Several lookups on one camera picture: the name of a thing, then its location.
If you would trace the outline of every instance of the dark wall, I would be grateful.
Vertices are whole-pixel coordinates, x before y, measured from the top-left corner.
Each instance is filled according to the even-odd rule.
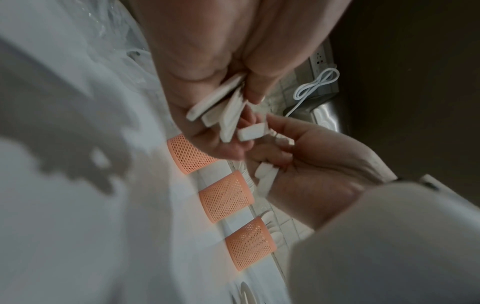
[[[480,203],[480,1],[354,0],[330,36],[353,136]]]

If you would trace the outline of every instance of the mesh pattern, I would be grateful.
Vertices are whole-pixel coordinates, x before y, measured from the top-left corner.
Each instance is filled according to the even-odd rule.
[[[274,252],[277,247],[260,217],[225,239],[230,257],[240,271]]]
[[[212,223],[251,205],[252,192],[239,171],[227,175],[198,193],[206,215]]]
[[[217,161],[216,158],[197,149],[183,134],[170,138],[167,145],[173,160],[184,174],[192,173]]]

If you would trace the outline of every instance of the white charging cable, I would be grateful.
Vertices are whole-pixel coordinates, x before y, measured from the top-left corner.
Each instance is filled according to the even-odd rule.
[[[337,69],[326,68],[314,81],[299,86],[293,94],[293,99],[300,101],[285,116],[290,116],[290,114],[293,113],[302,104],[302,102],[304,102],[305,99],[310,96],[310,94],[315,92],[316,89],[321,86],[334,83],[339,77],[340,72]]]

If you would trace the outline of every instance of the hand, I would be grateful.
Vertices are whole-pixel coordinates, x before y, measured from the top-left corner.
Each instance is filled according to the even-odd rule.
[[[248,72],[244,97],[259,103],[327,37],[351,0],[136,0],[173,120],[199,149],[241,160],[253,142],[223,143],[187,111],[225,78]],[[240,124],[253,123],[249,108]]]
[[[293,118],[268,115],[267,121],[295,144],[257,140],[246,153],[248,172],[258,184],[254,174],[261,162],[281,167],[268,200],[314,229],[365,190],[397,178],[374,151],[349,136]]]

